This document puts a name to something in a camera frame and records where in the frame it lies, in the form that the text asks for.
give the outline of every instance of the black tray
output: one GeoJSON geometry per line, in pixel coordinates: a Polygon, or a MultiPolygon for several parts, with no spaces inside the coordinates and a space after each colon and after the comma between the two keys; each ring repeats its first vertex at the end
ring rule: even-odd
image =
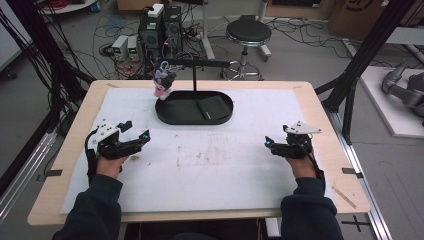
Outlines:
{"type": "Polygon", "coordinates": [[[170,125],[223,124],[231,118],[233,108],[233,100],[217,91],[174,91],[155,104],[158,118],[170,125]],[[211,118],[206,112],[214,112],[218,118],[211,118]]]}

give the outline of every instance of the stool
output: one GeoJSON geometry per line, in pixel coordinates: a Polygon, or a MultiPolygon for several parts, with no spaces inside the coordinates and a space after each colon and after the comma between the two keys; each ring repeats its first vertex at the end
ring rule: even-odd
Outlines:
{"type": "Polygon", "coordinates": [[[221,77],[228,80],[246,79],[246,76],[257,76],[257,80],[263,80],[259,69],[247,62],[247,48],[260,47],[269,42],[271,38],[271,29],[259,21],[253,19],[239,19],[231,22],[227,26],[227,38],[234,43],[243,45],[240,61],[230,62],[230,67],[221,71],[221,77]]]}

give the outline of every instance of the black stool seat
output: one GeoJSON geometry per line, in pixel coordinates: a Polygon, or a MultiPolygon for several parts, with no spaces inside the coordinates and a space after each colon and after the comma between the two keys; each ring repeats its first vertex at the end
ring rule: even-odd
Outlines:
{"type": "Polygon", "coordinates": [[[256,20],[239,19],[228,24],[227,37],[242,45],[261,46],[269,41],[271,29],[266,24],[256,20]]]}

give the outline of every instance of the chair leg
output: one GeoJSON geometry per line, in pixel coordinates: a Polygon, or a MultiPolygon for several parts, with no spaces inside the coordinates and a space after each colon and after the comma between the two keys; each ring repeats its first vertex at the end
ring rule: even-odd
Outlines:
{"type": "Polygon", "coordinates": [[[256,80],[262,80],[262,75],[259,69],[247,62],[247,46],[244,46],[243,52],[241,53],[240,61],[230,62],[230,67],[221,72],[221,77],[227,80],[250,80],[246,77],[257,76],[256,80]]]}

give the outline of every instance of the wooden table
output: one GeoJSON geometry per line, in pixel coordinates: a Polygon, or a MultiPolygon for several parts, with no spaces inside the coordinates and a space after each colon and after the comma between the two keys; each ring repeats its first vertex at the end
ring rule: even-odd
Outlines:
{"type": "MultiPolygon", "coordinates": [[[[344,174],[342,168],[351,168],[337,136],[325,114],[321,102],[310,83],[285,81],[198,81],[198,89],[284,89],[293,90],[303,112],[305,122],[319,126],[322,133],[314,135],[314,146],[319,152],[334,192],[339,213],[365,213],[369,202],[354,174],[344,174]]],[[[190,88],[192,81],[176,81],[173,88],[190,88]]],[[[31,225],[63,224],[66,215],[60,214],[73,168],[84,141],[91,131],[103,98],[110,88],[151,88],[152,81],[95,81],[84,99],[75,121],[63,143],[52,169],[63,169],[61,176],[48,177],[28,216],[31,225]]],[[[123,222],[230,219],[281,216],[280,209],[251,209],[196,212],[124,213],[123,222]]]]}

